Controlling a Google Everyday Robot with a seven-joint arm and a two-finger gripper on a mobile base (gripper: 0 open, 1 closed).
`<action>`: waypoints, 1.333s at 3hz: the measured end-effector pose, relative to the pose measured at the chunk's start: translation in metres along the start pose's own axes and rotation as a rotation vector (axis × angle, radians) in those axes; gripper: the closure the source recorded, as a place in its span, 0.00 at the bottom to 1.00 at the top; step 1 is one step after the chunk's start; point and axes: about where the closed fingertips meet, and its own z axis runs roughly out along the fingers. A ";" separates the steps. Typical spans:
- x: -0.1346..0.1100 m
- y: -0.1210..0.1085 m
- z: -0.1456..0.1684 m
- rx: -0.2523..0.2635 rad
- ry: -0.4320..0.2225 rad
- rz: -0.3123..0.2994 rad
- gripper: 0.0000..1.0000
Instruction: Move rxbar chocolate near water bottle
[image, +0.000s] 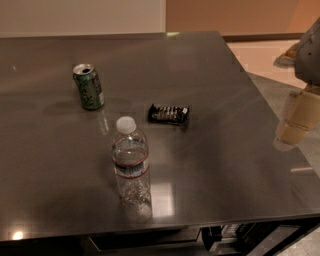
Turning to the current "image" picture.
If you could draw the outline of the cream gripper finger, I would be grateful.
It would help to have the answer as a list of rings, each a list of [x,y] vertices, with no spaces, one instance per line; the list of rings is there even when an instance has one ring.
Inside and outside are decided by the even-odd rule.
[[[299,144],[320,123],[320,87],[307,85],[291,92],[279,124],[279,140],[288,145]]]

